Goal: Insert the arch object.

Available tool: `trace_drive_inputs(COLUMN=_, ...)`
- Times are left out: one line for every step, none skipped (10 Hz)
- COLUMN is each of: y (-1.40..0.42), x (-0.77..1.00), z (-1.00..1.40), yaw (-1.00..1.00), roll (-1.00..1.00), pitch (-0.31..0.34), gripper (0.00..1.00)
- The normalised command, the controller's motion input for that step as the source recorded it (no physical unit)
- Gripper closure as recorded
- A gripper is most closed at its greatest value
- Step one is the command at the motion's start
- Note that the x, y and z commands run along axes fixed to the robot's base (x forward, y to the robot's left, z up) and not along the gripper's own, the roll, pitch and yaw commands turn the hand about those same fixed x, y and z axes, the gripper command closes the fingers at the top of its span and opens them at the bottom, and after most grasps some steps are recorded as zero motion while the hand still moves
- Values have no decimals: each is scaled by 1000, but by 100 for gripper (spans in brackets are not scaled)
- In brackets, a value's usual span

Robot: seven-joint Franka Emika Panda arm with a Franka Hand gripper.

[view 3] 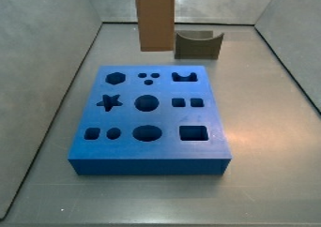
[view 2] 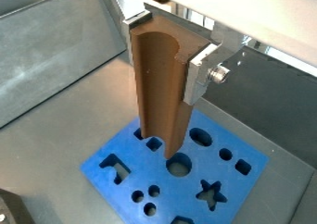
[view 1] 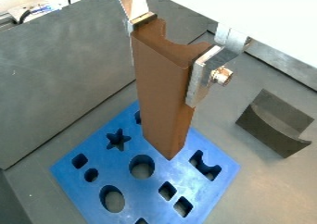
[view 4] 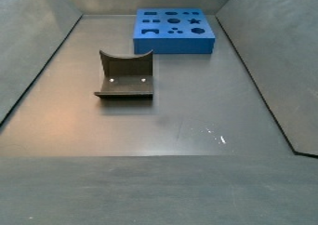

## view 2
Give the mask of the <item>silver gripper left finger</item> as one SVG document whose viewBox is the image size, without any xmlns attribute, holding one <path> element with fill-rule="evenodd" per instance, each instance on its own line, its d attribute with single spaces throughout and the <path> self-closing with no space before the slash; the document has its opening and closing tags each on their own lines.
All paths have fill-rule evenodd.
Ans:
<svg viewBox="0 0 317 224">
<path fill-rule="evenodd" d="M 126 38 L 129 62 L 134 63 L 130 30 L 152 18 L 152 13 L 145 8 L 144 0 L 114 0 L 114 5 L 120 10 L 121 27 Z"/>
</svg>

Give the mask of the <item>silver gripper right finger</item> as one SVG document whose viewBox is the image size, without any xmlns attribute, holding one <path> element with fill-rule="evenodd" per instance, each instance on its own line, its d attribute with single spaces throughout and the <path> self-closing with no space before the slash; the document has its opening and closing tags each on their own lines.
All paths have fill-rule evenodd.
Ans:
<svg viewBox="0 0 317 224">
<path fill-rule="evenodd" d="M 231 70 L 224 63 L 243 48 L 244 34 L 216 22 L 211 34 L 213 42 L 192 59 L 184 101 L 193 106 L 205 94 L 209 83 L 225 82 Z"/>
</svg>

